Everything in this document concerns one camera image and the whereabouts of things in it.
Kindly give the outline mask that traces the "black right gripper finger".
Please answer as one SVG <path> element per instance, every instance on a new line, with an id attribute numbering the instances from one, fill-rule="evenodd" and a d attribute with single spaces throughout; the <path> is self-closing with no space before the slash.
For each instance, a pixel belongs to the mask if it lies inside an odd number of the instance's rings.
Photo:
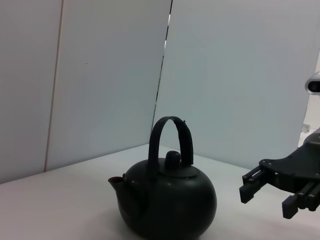
<path id="1" fill-rule="evenodd" d="M 316 211 L 320 205 L 320 184 L 316 182 L 307 183 L 302 190 L 294 195 L 288 196 L 282 202 L 282 216 L 285 219 L 291 219 L 299 209 L 308 209 L 311 212 Z"/>
<path id="2" fill-rule="evenodd" d="M 264 185 L 273 181 L 275 173 L 257 166 L 242 176 L 243 185 L 239 188 L 240 201 L 248 203 Z"/>

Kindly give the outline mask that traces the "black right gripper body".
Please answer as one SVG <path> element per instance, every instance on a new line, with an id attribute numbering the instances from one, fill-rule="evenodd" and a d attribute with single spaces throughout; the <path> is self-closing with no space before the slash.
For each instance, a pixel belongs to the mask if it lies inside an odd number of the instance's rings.
<path id="1" fill-rule="evenodd" d="M 263 159 L 259 166 L 268 184 L 286 192 L 299 192 L 308 183 L 320 182 L 320 145 L 307 142 L 289 156 Z"/>

